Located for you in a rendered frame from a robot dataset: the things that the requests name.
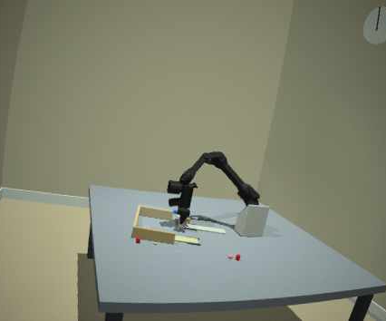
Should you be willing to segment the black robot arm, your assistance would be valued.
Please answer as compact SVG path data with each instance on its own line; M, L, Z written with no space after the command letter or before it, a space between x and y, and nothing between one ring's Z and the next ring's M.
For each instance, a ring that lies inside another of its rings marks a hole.
M213 151L210 153L203 153L198 161L188 170L186 170L180 177L180 181L170 180L167 188L167 192L170 194L179 194L192 197L193 189L197 188L195 182L190 183L198 169L204 164L214 165L217 168L221 169L230 180L238 188L238 196L240 199L243 199L246 206L250 205L259 205L258 199L260 194L256 192L251 186L245 184L241 178L235 173L235 171L228 165L227 158L223 152ZM169 207L178 206L180 208L180 198L169 199Z

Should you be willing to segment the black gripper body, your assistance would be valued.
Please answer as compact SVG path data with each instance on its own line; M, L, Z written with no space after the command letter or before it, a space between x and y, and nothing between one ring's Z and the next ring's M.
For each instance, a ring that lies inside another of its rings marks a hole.
M177 214L189 216L189 213L190 213L189 209L190 209L190 203L191 203L192 197L181 195L180 199L181 199L180 208L178 209Z

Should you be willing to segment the pale yellow flat strip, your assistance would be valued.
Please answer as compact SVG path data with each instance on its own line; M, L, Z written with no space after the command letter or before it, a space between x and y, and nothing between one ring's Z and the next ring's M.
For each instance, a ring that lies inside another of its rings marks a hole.
M198 243L197 238L189 238L189 237L182 237L182 236L175 236L174 241L185 242L185 243L188 243L188 242Z

